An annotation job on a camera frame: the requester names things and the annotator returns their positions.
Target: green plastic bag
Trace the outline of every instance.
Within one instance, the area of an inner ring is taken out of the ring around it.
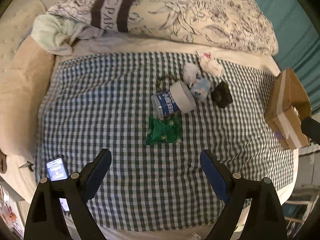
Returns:
[[[147,145],[157,143],[175,143],[178,139],[181,140],[181,117],[173,115],[164,121],[161,121],[153,116],[149,117],[149,128],[146,139]]]

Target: smartphone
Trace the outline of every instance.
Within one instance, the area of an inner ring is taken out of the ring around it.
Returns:
[[[62,158],[57,158],[49,161],[47,162],[46,166],[49,174],[49,179],[51,181],[66,179],[68,177]],[[67,200],[65,198],[60,198],[60,203],[64,211],[70,211]]]

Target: plaid bedspread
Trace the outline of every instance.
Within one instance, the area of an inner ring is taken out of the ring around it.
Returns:
[[[61,156],[71,174],[108,148],[112,165],[88,208],[100,226],[133,231],[217,220],[223,203],[200,167],[202,149],[247,179],[268,176],[277,190],[291,183],[293,153],[281,149],[263,118],[275,78],[257,69],[218,60],[233,103],[220,109],[211,98],[197,101],[196,110],[182,114],[181,142],[144,143],[156,79],[165,74],[182,79],[186,62],[198,64],[198,58],[121,53],[60,63],[39,110],[37,180],[54,158]]]

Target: teal curtain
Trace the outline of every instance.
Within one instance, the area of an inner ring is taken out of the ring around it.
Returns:
[[[297,0],[255,0],[272,22],[279,43],[274,56],[281,70],[291,67],[320,112],[320,37]]]

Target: silver screw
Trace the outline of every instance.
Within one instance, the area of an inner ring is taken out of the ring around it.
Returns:
[[[47,181],[48,181],[48,178],[43,177],[43,178],[40,180],[40,183],[46,183]]]
[[[264,178],[263,181],[264,181],[265,183],[267,183],[267,184],[270,184],[270,183],[271,183],[271,179],[269,179],[269,178]]]
[[[232,174],[232,177],[234,177],[235,179],[240,179],[241,178],[241,174],[235,172]]]
[[[79,177],[79,173],[74,172],[74,173],[71,174],[70,177],[71,177],[72,179],[77,179],[77,178]]]

